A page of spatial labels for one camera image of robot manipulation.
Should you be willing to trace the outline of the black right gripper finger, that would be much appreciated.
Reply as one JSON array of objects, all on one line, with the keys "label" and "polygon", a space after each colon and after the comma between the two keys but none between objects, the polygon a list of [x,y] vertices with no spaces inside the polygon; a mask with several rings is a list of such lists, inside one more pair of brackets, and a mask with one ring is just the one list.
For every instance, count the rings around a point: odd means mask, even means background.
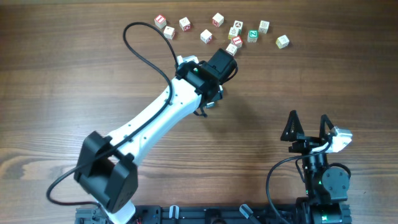
[{"label": "black right gripper finger", "polygon": [[320,118],[320,132],[319,132],[319,138],[325,139],[326,138],[326,127],[329,128],[329,130],[332,130],[334,128],[333,123],[330,121],[328,116],[326,114],[323,114]]},{"label": "black right gripper finger", "polygon": [[280,137],[281,141],[294,142],[305,139],[305,133],[296,110],[289,113],[287,124]]}]

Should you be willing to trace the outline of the red A wooden block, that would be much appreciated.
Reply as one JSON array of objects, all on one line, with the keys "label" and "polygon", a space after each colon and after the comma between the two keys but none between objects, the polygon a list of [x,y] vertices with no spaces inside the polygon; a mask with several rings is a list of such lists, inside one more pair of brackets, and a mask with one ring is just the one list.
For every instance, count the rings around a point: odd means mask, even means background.
[{"label": "red A wooden block", "polygon": [[236,52],[238,51],[238,47],[234,44],[229,44],[226,48],[227,53],[232,56],[235,56]]}]

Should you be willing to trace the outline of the red U snail block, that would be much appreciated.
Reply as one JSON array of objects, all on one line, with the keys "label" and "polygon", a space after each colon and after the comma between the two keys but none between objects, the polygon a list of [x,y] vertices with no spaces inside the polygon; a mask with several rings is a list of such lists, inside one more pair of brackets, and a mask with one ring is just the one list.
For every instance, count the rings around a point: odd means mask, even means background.
[{"label": "red U snail block", "polygon": [[205,29],[201,34],[200,34],[200,39],[205,43],[208,44],[212,40],[213,36],[212,33]]}]

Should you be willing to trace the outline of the blue side wooden block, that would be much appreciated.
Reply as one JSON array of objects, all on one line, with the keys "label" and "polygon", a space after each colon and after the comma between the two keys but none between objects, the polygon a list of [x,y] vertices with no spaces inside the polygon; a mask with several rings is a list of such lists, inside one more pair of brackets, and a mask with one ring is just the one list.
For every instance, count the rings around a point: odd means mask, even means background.
[{"label": "blue side wooden block", "polygon": [[206,104],[206,109],[213,108],[213,107],[215,107],[215,105],[216,105],[216,103],[214,101],[209,102],[209,103]]}]

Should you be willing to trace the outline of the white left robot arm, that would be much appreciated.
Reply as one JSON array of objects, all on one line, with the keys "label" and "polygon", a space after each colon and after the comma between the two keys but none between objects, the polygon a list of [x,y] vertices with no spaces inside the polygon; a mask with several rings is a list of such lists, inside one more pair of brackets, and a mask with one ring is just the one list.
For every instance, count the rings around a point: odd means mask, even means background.
[{"label": "white left robot arm", "polygon": [[83,141],[74,179],[96,202],[107,223],[128,223],[136,212],[131,197],[137,168],[180,120],[222,98],[222,84],[238,71],[234,57],[218,49],[209,61],[178,57],[171,85],[134,119],[107,136],[96,131]]}]

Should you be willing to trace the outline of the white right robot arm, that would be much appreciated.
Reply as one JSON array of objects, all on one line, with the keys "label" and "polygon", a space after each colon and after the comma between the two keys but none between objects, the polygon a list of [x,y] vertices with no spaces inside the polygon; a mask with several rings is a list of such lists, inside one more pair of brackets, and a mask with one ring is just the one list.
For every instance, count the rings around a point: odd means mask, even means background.
[{"label": "white right robot arm", "polygon": [[287,124],[280,137],[291,142],[289,152],[299,155],[302,161],[299,174],[305,184],[306,196],[296,200],[291,223],[351,223],[348,199],[351,171],[340,163],[329,163],[328,154],[342,151],[352,141],[348,129],[331,123],[322,115],[317,137],[306,136],[295,110],[289,113]]}]

